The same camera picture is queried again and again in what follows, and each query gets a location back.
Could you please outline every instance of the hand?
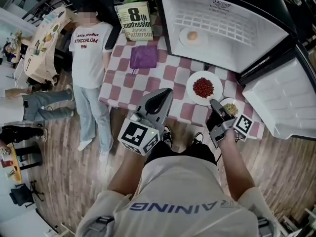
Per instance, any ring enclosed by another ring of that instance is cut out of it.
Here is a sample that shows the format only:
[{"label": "hand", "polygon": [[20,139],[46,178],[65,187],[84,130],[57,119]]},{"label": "hand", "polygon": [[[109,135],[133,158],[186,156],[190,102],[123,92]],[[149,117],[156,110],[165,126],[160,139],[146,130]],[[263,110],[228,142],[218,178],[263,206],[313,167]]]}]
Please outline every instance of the hand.
[{"label": "hand", "polygon": [[32,87],[27,88],[26,93],[31,94],[33,92]]},{"label": "hand", "polygon": [[2,140],[0,140],[0,151],[5,155],[9,155],[11,153],[11,149]]},{"label": "hand", "polygon": [[225,138],[219,141],[219,146],[222,146],[223,144],[235,144],[236,140],[236,132],[234,129],[228,129],[225,133]]}]

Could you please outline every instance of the wooden table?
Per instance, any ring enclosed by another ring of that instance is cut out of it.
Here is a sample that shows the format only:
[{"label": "wooden table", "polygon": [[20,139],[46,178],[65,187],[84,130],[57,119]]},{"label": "wooden table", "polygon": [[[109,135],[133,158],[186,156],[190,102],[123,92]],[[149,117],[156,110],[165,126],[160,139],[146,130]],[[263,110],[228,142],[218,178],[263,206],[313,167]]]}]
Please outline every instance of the wooden table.
[{"label": "wooden table", "polygon": [[[21,174],[21,170],[24,170],[24,169],[28,169],[28,168],[32,168],[32,167],[35,167],[35,166],[40,166],[41,165],[41,161],[38,161],[38,162],[35,162],[35,163],[31,163],[31,164],[28,164],[28,165],[25,165],[25,166],[21,166],[19,165],[19,160],[18,160],[18,155],[16,153],[16,150],[14,148],[14,145],[13,143],[10,143],[7,145],[10,149],[11,149],[11,156],[12,156],[12,161],[13,161],[13,170],[14,170],[14,174],[13,174],[13,179],[21,184],[22,183],[22,174]],[[25,154],[21,154],[20,156],[22,155],[28,155],[28,154],[33,154],[32,151],[29,151]]]},{"label": "wooden table", "polygon": [[54,66],[55,46],[61,30],[77,16],[65,7],[59,7],[46,15],[28,47],[23,69],[32,79],[44,83],[53,81],[57,74]]}]

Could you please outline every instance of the wooden floor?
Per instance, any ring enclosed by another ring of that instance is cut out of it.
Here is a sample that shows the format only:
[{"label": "wooden floor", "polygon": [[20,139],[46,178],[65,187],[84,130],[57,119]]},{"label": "wooden floor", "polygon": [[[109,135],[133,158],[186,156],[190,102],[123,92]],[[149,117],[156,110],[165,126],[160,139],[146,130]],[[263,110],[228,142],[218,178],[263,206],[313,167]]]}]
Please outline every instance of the wooden floor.
[{"label": "wooden floor", "polygon": [[[61,75],[56,90],[66,88],[70,76]],[[75,103],[52,105],[74,107]],[[132,154],[117,141],[127,110],[111,110],[111,126],[115,143],[107,164],[100,165],[99,143],[96,138],[83,152],[79,144],[79,117],[47,122],[48,140],[43,150],[44,164],[29,169],[30,179],[37,180],[37,187],[45,193],[44,202],[36,201],[43,217],[52,225],[64,222],[75,230],[81,218],[93,204],[99,192],[106,189],[109,181],[122,162],[124,154]],[[182,151],[193,135],[201,131],[204,142],[212,151],[214,146],[206,129],[167,120],[173,132],[173,150]],[[263,139],[238,142],[243,159],[262,191],[269,207],[277,218],[292,216],[299,221],[305,207],[316,203],[316,142],[289,139],[279,140],[266,129]],[[214,151],[218,158],[220,150]],[[219,161],[221,183],[228,192],[223,163]]]}]

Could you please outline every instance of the red beans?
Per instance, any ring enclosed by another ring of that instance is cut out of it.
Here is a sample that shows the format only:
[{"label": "red beans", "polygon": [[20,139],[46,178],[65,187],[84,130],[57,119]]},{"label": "red beans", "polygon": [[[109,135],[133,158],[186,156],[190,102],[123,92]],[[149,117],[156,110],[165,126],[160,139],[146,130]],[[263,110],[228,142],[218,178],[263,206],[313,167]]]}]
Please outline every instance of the red beans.
[{"label": "red beans", "polygon": [[207,98],[214,93],[214,87],[210,80],[201,77],[193,84],[193,91],[196,95]]}]

